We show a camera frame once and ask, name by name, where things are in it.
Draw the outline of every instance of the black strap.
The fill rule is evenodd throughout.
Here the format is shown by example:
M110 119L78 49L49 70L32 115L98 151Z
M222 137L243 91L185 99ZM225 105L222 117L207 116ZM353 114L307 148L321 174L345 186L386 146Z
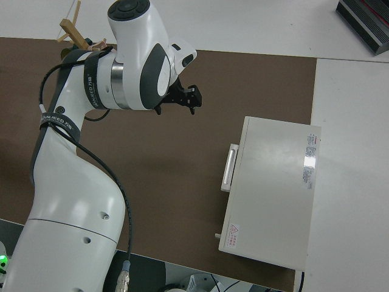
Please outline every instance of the black strap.
M94 108L106 109L103 105L97 89L97 66L98 56L102 51L95 51L91 53L84 63L84 89L89 102Z
M64 129L66 133L76 142L80 141L81 132L80 129L73 123L70 118L64 114L59 113L43 113L41 117L40 128L47 127L48 123L54 123L60 128Z

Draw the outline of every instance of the green light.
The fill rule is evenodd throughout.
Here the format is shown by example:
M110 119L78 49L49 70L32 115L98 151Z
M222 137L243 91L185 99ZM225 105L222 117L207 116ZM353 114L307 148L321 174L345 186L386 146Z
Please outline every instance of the green light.
M0 255L0 263L7 264L8 258L5 255Z

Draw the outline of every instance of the brown table mat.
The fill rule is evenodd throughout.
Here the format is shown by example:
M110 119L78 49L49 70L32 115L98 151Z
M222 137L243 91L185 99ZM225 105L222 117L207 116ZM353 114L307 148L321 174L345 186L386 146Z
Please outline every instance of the brown table mat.
M33 200L29 163L39 86L69 44L0 38L0 45L0 218L24 224ZM116 172L131 199L134 253L293 290L293 270L218 251L214 235L228 200L220 191L227 152L239 143L244 116L310 123L315 65L314 58L199 51L181 76L184 86L196 84L203 95L194 116L163 105L161 116L112 111L101 122L84 123L81 142ZM126 230L125 224L120 249L126 249Z

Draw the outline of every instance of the white label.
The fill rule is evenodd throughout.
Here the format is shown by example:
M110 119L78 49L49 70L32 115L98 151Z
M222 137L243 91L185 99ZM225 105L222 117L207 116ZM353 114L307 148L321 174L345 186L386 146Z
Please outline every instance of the white label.
M229 233L227 236L227 242L225 243L225 246L227 248L236 248L236 243L238 241L239 229L240 229L239 225L230 223Z
M317 139L318 137L315 134L310 134L307 137L307 146L304 157L303 184L308 190L312 189L312 185L315 181Z

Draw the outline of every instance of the silver metal ring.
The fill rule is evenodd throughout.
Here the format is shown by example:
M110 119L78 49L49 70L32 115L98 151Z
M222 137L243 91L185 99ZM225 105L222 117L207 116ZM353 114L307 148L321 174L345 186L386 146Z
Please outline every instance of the silver metal ring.
M112 64L111 86L116 104L123 109L130 108L127 104L126 97L124 95L123 64L116 62L116 60L114 60Z

